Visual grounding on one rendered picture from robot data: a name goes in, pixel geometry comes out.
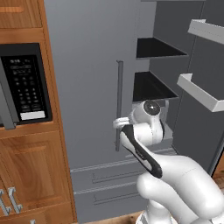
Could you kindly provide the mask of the wooden drawer front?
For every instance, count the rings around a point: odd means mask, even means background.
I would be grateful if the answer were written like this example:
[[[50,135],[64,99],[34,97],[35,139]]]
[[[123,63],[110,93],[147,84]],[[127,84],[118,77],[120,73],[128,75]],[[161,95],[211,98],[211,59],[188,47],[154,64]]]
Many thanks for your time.
[[[74,215],[70,203],[33,209],[19,214],[0,218],[0,224],[72,224]]]

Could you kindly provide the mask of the white fridge door bin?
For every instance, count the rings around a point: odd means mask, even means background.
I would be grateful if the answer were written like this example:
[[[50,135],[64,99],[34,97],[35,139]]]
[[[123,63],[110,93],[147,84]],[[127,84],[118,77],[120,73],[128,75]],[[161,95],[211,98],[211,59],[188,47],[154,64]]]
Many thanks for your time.
[[[193,75],[191,73],[182,73],[178,77],[177,84],[185,90],[191,97],[202,104],[211,112],[223,112],[224,100],[217,100],[208,92],[192,82]]]
[[[205,19],[193,19],[189,25],[188,32],[224,45],[224,27],[208,24]]]

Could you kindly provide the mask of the black fridge shelf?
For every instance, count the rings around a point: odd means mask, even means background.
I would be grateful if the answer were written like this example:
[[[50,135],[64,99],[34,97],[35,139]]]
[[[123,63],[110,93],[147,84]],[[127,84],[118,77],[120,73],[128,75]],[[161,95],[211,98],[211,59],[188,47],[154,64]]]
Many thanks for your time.
[[[135,73],[133,102],[175,98],[178,98],[178,95],[167,87],[154,73]]]
[[[187,56],[187,53],[158,38],[139,38],[137,40],[136,58],[138,60],[180,56]]]

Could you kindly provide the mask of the black microwave oven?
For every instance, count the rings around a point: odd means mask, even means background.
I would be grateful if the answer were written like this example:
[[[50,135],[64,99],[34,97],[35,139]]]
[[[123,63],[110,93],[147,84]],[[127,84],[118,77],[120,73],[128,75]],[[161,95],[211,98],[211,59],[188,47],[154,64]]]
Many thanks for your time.
[[[0,126],[52,119],[39,43],[0,44]]]

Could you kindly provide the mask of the grey fridge body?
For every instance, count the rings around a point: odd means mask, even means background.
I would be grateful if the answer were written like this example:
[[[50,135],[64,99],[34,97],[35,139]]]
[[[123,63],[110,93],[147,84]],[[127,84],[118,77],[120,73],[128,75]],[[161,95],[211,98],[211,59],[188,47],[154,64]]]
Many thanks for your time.
[[[206,0],[142,0],[144,27],[151,28],[152,34],[142,33],[139,39],[157,38],[187,53],[187,56],[155,59],[137,59],[146,66],[137,73],[151,72],[178,95],[175,99],[153,100],[161,107],[160,119],[164,125],[164,139],[150,148],[159,153],[172,150],[175,123],[179,112],[182,90],[178,78],[188,70],[193,54],[195,37],[188,33],[189,24],[199,18]]]

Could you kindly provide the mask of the grey fridge drawer front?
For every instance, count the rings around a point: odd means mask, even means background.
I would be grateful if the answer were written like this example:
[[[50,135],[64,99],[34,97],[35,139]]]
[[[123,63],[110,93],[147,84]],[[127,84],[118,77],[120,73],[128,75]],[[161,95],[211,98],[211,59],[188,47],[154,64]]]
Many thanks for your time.
[[[70,173],[75,192],[135,181],[145,168],[127,150],[87,152],[70,160]]]
[[[121,185],[108,185],[103,188],[87,189],[74,193],[77,220],[80,224],[114,218],[117,216],[132,214],[146,208],[147,200],[138,196],[121,199],[105,204],[95,205],[93,196],[96,193],[133,193],[137,192],[135,182]]]

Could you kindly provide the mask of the wooden cupboard door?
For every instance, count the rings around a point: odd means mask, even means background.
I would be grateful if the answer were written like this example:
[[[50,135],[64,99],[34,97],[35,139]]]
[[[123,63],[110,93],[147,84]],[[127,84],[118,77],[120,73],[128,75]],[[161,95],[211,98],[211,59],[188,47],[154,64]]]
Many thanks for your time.
[[[42,26],[38,0],[0,0],[0,28],[24,29]]]
[[[72,208],[57,131],[0,138],[0,177],[10,204],[8,188],[16,188],[14,197],[23,205],[21,213],[67,202]]]

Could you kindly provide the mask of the grey open fridge door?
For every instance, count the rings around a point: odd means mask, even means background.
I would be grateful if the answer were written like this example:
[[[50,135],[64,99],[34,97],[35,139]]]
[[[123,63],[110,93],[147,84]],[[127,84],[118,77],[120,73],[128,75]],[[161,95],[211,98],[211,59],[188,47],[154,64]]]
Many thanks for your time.
[[[224,27],[224,0],[206,0],[201,19]],[[195,37],[190,67],[192,82],[224,100],[224,45]],[[211,112],[185,90],[174,130],[174,148],[212,174],[224,149],[224,111]]]

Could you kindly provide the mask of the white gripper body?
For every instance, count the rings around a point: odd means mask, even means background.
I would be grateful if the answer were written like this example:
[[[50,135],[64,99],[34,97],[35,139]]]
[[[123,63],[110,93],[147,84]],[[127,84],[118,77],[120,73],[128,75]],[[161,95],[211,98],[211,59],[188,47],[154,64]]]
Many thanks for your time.
[[[113,121],[113,127],[115,129],[121,129],[124,125],[130,124],[130,119],[128,117],[120,117],[116,118]]]

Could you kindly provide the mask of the grey closed fridge door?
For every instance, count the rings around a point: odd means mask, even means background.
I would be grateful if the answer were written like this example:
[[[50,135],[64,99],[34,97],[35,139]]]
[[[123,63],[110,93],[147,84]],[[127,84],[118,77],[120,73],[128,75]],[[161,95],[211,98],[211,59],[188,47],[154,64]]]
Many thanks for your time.
[[[118,63],[122,115],[132,110],[141,0],[44,0],[68,163],[116,151]]]

